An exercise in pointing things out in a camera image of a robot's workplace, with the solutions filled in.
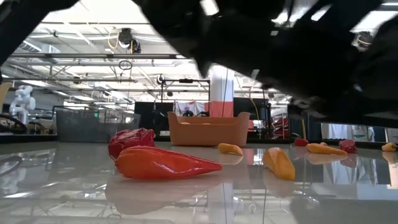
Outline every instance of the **humanoid robot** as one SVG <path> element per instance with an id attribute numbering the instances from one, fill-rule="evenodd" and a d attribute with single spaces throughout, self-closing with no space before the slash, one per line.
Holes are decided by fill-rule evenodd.
<path id="1" fill-rule="evenodd" d="M 31 86 L 20 86 L 9 109 L 11 116 L 16 116 L 24 124 L 28 123 L 29 111 L 36 108 L 35 98 L 30 97 L 32 90 Z"/>

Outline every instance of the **hanging camera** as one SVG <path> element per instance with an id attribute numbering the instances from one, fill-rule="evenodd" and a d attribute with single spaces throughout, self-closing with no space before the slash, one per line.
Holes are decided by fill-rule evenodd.
<path id="1" fill-rule="evenodd" d="M 163 87 L 166 87 L 166 83 L 163 82 L 163 80 L 164 80 L 164 77 L 162 76 L 162 74 L 160 74 L 160 75 L 158 75 L 157 78 L 156 78 L 156 83 L 157 83 L 158 85 L 162 85 L 162 83 L 163 83 Z"/>
<path id="2" fill-rule="evenodd" d="M 130 49 L 130 53 L 141 53 L 141 44 L 132 36 L 130 28 L 122 28 L 118 39 L 119 45 L 124 49 Z"/>

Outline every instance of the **red bell pepper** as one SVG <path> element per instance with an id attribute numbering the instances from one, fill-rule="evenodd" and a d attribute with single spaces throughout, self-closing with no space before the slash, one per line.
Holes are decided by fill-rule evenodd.
<path id="1" fill-rule="evenodd" d="M 294 145 L 298 147 L 305 147 L 309 142 L 305 139 L 296 138 L 294 139 Z"/>
<path id="2" fill-rule="evenodd" d="M 115 161 L 119 173 L 133 179 L 177 179 L 222 169 L 217 162 L 154 147 L 130 147 Z"/>
<path id="3" fill-rule="evenodd" d="M 347 153 L 356 153 L 355 142 L 353 140 L 342 140 L 338 143 L 341 150 Z"/>
<path id="4" fill-rule="evenodd" d="M 109 156 L 115 161 L 123 149 L 132 146 L 155 147 L 154 136 L 154 130 L 146 130 L 145 128 L 120 131 L 116 133 L 109 142 Z"/>

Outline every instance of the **yellow cable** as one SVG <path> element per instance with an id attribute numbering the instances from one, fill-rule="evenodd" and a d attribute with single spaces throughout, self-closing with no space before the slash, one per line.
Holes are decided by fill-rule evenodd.
<path id="1" fill-rule="evenodd" d="M 304 140 L 307 140 L 307 137 L 306 137 L 306 135 L 305 135 L 304 119 L 301 119 L 301 127 L 303 128 L 303 138 L 304 138 Z"/>
<path id="2" fill-rule="evenodd" d="M 253 103 L 253 105 L 254 105 L 254 108 L 256 109 L 256 114 L 257 114 L 257 120 L 259 121 L 260 120 L 260 117 L 259 117 L 259 111 L 257 110 L 257 106 L 256 106 L 256 104 L 254 103 L 254 101 L 251 99 L 251 98 L 249 98 L 250 100 L 251 100 L 251 102 Z M 261 139 L 261 129 L 259 130 L 259 139 Z"/>
<path id="3" fill-rule="evenodd" d="M 111 37 L 111 32 L 109 32 L 109 36 L 108 36 L 108 45 L 109 45 L 110 48 L 116 49 L 118 47 L 118 44 L 119 44 L 119 34 L 118 34 L 118 37 L 116 38 L 116 46 L 114 46 L 114 47 L 111 45 L 110 37 Z"/>

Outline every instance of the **reflective white floor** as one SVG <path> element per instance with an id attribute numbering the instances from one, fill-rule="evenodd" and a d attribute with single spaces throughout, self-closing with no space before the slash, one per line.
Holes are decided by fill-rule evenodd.
<path id="1" fill-rule="evenodd" d="M 104 144 L 0 144 L 0 223 L 397 223 L 397 154 L 358 156 L 287 150 L 295 182 L 262 166 L 271 145 L 251 145 L 244 157 L 216 149 L 172 147 L 223 164 L 193 179 L 143 182 L 115 173 Z M 11 161 L 3 159 L 12 157 Z M 11 173 L 3 173 L 21 165 Z"/>

